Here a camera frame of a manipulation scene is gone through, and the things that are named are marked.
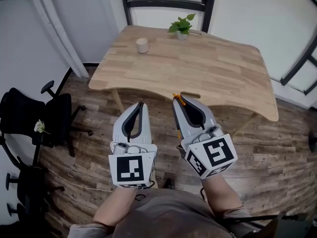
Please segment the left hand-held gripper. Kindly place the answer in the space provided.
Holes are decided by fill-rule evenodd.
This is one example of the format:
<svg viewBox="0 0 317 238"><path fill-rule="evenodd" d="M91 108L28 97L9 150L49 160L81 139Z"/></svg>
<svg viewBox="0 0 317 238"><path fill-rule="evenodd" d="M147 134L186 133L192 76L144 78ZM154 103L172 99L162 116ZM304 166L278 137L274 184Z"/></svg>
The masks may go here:
<svg viewBox="0 0 317 238"><path fill-rule="evenodd" d="M158 149L151 144L149 111L144 102L136 102L119 116L112 140L112 154L108 156L112 183L122 188L153 187Z"/></svg>

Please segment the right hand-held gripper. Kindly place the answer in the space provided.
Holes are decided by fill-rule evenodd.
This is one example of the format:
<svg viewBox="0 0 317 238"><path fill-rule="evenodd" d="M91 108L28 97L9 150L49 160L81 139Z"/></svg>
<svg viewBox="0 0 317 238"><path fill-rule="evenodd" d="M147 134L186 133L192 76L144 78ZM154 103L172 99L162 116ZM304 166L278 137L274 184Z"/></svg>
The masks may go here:
<svg viewBox="0 0 317 238"><path fill-rule="evenodd" d="M201 179L227 170L237 161L229 134L225 134L209 107L186 95L173 98L176 127L182 136L184 160Z"/></svg>

